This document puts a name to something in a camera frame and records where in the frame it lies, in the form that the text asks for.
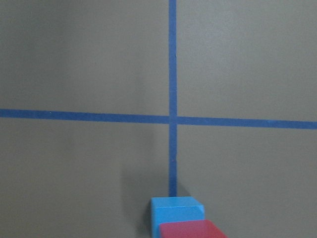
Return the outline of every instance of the blue tape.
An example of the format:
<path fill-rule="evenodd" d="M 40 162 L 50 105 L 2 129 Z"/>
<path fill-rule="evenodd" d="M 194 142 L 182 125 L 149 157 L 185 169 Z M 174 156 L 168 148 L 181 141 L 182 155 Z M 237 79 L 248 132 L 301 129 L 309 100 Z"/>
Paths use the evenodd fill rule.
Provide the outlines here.
<path fill-rule="evenodd" d="M 169 66 L 169 196 L 177 196 L 177 61 L 176 61 L 176 0 L 168 8 Z"/>
<path fill-rule="evenodd" d="M 317 121 L 230 119 L 230 118 L 196 118 L 178 117 L 181 125 L 243 126 L 264 128 L 317 129 Z"/>
<path fill-rule="evenodd" d="M 168 116 L 97 114 L 97 113 L 76 113 L 76 112 L 57 112 L 57 111 L 15 110 L 15 109 L 0 109 L 0 118 L 172 124 L 174 126 L 171 126 L 170 128 L 170 136 L 172 136 L 174 140 L 174 144 L 172 144 L 173 149 L 171 150 L 173 152 L 172 153 L 173 156 L 176 156 L 176 153 L 175 153 L 176 144 L 177 144 L 177 138 L 176 138 L 177 127 L 175 127 L 176 124 L 312 129 L 312 130 L 317 129 L 317 121 L 177 117 L 176 121 L 173 122 L 170 120 L 170 117 Z"/>
<path fill-rule="evenodd" d="M 169 124 L 168 116 L 97 114 L 97 113 L 32 111 L 32 110 L 12 110 L 12 109 L 0 109 L 0 118 L 83 120 L 83 121 Z"/>

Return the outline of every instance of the toy block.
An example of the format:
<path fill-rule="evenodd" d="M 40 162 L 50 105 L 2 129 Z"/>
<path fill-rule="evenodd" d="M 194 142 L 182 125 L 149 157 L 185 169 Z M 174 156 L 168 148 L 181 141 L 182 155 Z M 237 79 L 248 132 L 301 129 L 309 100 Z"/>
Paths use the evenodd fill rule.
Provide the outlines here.
<path fill-rule="evenodd" d="M 193 197 L 153 197 L 151 213 L 152 238 L 161 237 L 161 223 L 205 219 L 204 206 Z"/>
<path fill-rule="evenodd" d="M 161 238 L 228 238 L 209 220 L 162 223 Z"/>

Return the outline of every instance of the light blue cube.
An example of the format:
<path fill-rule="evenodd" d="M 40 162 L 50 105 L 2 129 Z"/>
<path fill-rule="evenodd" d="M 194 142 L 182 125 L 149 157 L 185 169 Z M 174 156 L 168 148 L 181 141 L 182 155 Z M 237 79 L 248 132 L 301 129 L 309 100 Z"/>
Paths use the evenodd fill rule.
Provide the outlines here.
<path fill-rule="evenodd" d="M 193 197 L 153 197 L 151 199 L 152 238 L 160 238 L 159 225 L 205 219 L 204 206 Z"/>

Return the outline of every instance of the red cube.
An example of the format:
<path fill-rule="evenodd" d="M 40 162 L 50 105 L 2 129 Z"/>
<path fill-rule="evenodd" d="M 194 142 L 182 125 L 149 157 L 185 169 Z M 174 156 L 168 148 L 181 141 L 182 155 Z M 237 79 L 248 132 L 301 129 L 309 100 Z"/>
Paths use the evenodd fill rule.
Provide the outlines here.
<path fill-rule="evenodd" d="M 209 220 L 162 223 L 159 230 L 161 238 L 228 238 Z"/>

